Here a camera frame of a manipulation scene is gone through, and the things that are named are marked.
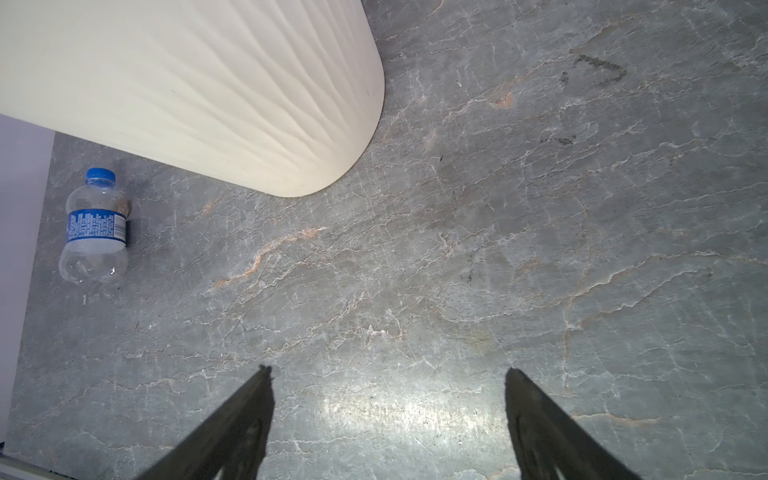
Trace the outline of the small bottle blue cap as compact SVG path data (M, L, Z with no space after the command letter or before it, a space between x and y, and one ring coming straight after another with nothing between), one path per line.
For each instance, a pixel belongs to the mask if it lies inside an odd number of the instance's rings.
M90 168L84 184L66 201L66 243L60 276L74 284L110 283L128 267L130 202L117 187L116 174Z

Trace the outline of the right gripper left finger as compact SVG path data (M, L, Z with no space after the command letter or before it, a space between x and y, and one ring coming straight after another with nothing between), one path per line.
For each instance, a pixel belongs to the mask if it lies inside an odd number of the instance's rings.
M255 479L266 458L275 399L259 370L141 479Z

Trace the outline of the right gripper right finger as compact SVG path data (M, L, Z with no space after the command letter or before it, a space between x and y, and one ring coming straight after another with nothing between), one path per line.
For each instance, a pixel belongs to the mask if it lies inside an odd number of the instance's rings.
M508 430L522 479L636 479L522 370L505 378Z

